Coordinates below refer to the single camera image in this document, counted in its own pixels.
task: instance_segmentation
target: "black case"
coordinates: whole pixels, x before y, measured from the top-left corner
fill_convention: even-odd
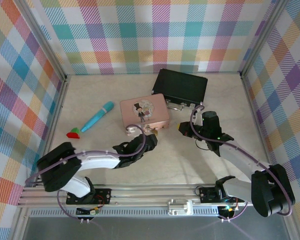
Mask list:
[[[207,83],[208,79],[202,76],[161,69],[152,94],[163,94],[171,103],[194,107],[193,104],[197,106],[204,101]]]

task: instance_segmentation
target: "pink tin case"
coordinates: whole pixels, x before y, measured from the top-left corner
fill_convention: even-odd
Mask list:
[[[120,102],[123,125],[136,124],[145,132],[169,127],[170,116],[163,94],[143,96]],[[136,132],[135,127],[128,129],[127,134]]]

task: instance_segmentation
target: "white floor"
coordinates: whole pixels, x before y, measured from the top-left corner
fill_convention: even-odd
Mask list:
[[[205,110],[216,111],[222,131],[266,161],[239,75],[198,75],[208,78]],[[131,141],[125,133],[119,103],[150,95],[156,78],[157,74],[72,76],[52,148],[70,141],[77,149],[110,151],[114,145]],[[81,139],[67,138],[72,128],[80,129],[108,101],[115,103],[114,109],[82,133]],[[188,107],[169,110],[170,127],[158,132],[157,147],[136,163],[122,169],[86,170],[83,176],[94,184],[211,184],[228,175],[247,180],[231,163],[198,149],[194,139],[182,136],[177,125],[189,121],[190,113]]]

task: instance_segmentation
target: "teal pen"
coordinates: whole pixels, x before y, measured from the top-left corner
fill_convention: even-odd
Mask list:
[[[87,131],[91,128],[100,118],[102,118],[107,112],[113,109],[115,104],[112,101],[108,101],[103,107],[81,128],[81,132]]]

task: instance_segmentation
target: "metal clamp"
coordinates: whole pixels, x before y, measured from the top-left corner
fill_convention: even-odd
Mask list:
[[[177,111],[182,111],[183,109],[184,109],[184,106],[187,106],[187,104],[185,104],[185,103],[181,103],[180,105],[181,105],[181,108],[177,108],[177,107],[174,107],[174,106],[169,106],[169,103],[170,103],[170,100],[169,99],[166,99],[165,100],[165,103],[166,103],[166,107],[168,108],[168,109],[174,109],[174,110],[177,110]]]
[[[168,215],[184,216],[193,215],[194,207],[192,200],[171,199],[168,201]]]

